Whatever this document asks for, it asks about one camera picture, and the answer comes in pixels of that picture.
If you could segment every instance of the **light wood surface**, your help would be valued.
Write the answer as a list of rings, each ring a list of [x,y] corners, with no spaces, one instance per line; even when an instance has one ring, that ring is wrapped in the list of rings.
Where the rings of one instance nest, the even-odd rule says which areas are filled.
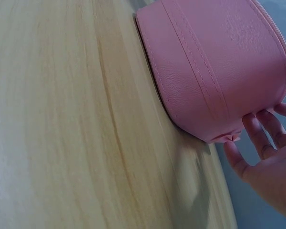
[[[236,228],[214,146],[178,130],[143,0],[0,0],[0,229]]]

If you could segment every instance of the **stitching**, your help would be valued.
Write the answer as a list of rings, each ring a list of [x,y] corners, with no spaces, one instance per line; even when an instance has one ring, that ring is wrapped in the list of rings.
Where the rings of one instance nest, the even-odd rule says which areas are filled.
[[[145,29],[144,23],[141,23],[141,26],[143,27],[143,34],[144,34],[144,37],[146,38],[146,41],[147,41],[148,50],[150,51],[150,53],[151,53],[151,55],[152,55],[152,61],[153,61],[153,64],[154,64],[154,66],[155,66],[158,79],[159,79],[159,81],[160,81],[161,87],[163,88],[163,92],[164,92],[164,95],[165,95],[165,97],[166,97],[166,99],[167,99],[167,102],[168,102],[168,104],[170,104],[170,100],[169,100],[168,95],[167,95],[167,93],[166,93],[166,91],[165,91],[165,88],[164,88],[164,86],[163,86],[163,83],[162,83],[162,80],[161,80],[161,77],[160,77],[160,74],[159,74],[158,67],[157,67],[156,62],[155,62],[155,60],[154,60],[153,51],[152,51],[152,49],[151,49],[151,45],[150,45],[150,43],[149,43],[148,36],[147,36],[147,34],[146,34],[146,29]]]
[[[197,44],[197,40],[194,38],[194,35],[193,35],[192,30],[188,27],[188,22],[186,21],[186,18],[184,17],[184,14],[183,14],[183,12],[181,11],[180,6],[177,4],[177,2],[176,2],[175,0],[173,0],[173,2],[174,2],[174,4],[175,4],[176,8],[178,9],[178,11],[179,11],[179,13],[180,13],[180,15],[181,15],[181,17],[182,17],[182,19],[183,19],[183,21],[184,21],[184,24],[185,24],[186,28],[187,28],[188,31],[190,32],[191,37],[192,37],[192,39],[193,39],[193,41],[194,41],[196,47],[198,48],[198,51],[199,51],[199,53],[200,53],[200,56],[202,57],[202,59],[203,59],[203,61],[204,61],[204,64],[205,64],[206,68],[208,69],[208,72],[209,72],[209,74],[210,74],[210,76],[211,76],[211,79],[212,79],[213,84],[214,84],[214,86],[215,86],[215,88],[216,88],[216,90],[217,90],[217,93],[218,93],[219,95],[221,95],[222,93],[219,92],[219,90],[218,90],[218,88],[217,88],[217,86],[216,86],[216,84],[215,84],[215,80],[214,80],[214,78],[213,78],[213,75],[212,75],[212,73],[211,73],[211,70],[210,70],[208,64],[206,63],[206,60],[205,60],[204,56],[202,55],[202,51],[200,50],[199,45]],[[223,97],[223,99],[224,99],[226,109],[228,109],[228,108],[227,108],[227,102],[226,102],[226,100],[225,100],[225,97],[224,97],[224,96],[222,96],[222,97]]]
[[[177,23],[177,21],[176,21],[174,15],[173,15],[173,14],[171,14],[171,15],[172,15],[172,19],[173,19],[173,21],[174,21],[176,27],[178,28],[178,31],[180,32],[180,34],[181,34],[181,36],[182,36],[182,38],[183,38],[184,43],[186,44],[186,47],[187,47],[187,49],[188,49],[188,52],[190,53],[190,55],[191,55],[191,57],[192,57],[192,60],[193,60],[195,66],[196,66],[196,68],[197,68],[197,70],[198,70],[198,73],[199,73],[199,75],[200,75],[200,79],[201,79],[201,81],[203,82],[203,85],[204,85],[205,90],[206,90],[206,92],[207,92],[207,95],[208,95],[208,97],[209,97],[209,101],[212,103],[210,93],[209,93],[208,90],[207,90],[207,87],[206,87],[206,84],[205,84],[205,82],[204,82],[204,79],[203,79],[203,77],[202,77],[202,75],[201,75],[201,73],[200,73],[200,70],[199,70],[199,68],[198,68],[198,66],[197,66],[197,63],[196,63],[196,61],[195,61],[195,59],[194,59],[193,54],[192,54],[192,52],[190,51],[190,48],[189,48],[189,46],[188,46],[188,43],[186,42],[185,37],[184,37],[184,35],[183,35],[183,33],[182,33],[180,27],[178,26],[178,23]],[[213,109],[213,106],[210,105],[210,104],[208,104],[208,103],[207,103],[207,106],[209,107],[210,110],[213,111],[212,113],[218,118],[217,112]]]
[[[261,18],[261,12],[260,10],[258,9],[259,13],[256,12],[256,10],[252,7],[252,5],[248,2],[248,0],[246,0],[246,3],[250,6],[250,8],[253,10],[253,12],[256,14],[256,16],[259,18],[259,20],[263,23],[263,25],[265,26],[265,28],[267,29],[267,31],[269,32],[270,36],[272,37],[273,41],[276,43],[276,46],[277,46],[277,49],[279,50],[280,54],[281,54],[281,57],[284,59],[286,57],[285,53],[284,55],[282,54],[282,51],[277,43],[277,39],[274,38],[272,32],[270,31],[269,27],[267,26],[267,24],[265,23],[265,19]],[[286,62],[284,61],[284,68],[285,68],[285,74],[286,74]]]

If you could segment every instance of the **bag zipper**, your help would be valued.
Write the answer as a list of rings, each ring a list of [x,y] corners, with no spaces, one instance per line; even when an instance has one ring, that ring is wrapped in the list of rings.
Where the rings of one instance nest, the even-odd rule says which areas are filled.
[[[279,30],[278,26],[276,25],[276,23],[270,17],[269,13],[264,9],[262,4],[258,0],[251,0],[251,1],[253,4],[255,4],[255,6],[259,9],[259,11],[263,14],[263,16],[265,17],[267,22],[270,24],[271,28],[273,29],[273,31],[277,35],[278,39],[280,40],[280,42],[283,46],[283,49],[285,51],[285,54],[286,54],[286,40],[285,40],[284,36],[282,35],[281,31]]]

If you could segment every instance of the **hand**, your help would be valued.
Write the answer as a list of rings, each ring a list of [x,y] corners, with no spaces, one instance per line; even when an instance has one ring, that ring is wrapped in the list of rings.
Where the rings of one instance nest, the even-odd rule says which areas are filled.
[[[275,111],[286,116],[286,104],[275,107]],[[276,148],[270,144],[265,132],[270,134]],[[240,176],[265,201],[286,216],[286,131],[279,120],[268,111],[248,114],[243,124],[261,158],[255,166],[248,165],[233,142],[224,145],[227,159]]]

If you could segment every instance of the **pink bag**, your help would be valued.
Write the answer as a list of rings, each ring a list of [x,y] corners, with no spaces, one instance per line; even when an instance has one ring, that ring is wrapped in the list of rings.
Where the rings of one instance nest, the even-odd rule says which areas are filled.
[[[238,140],[242,117],[286,95],[286,42],[256,0],[158,0],[137,12],[171,119],[208,142]]]

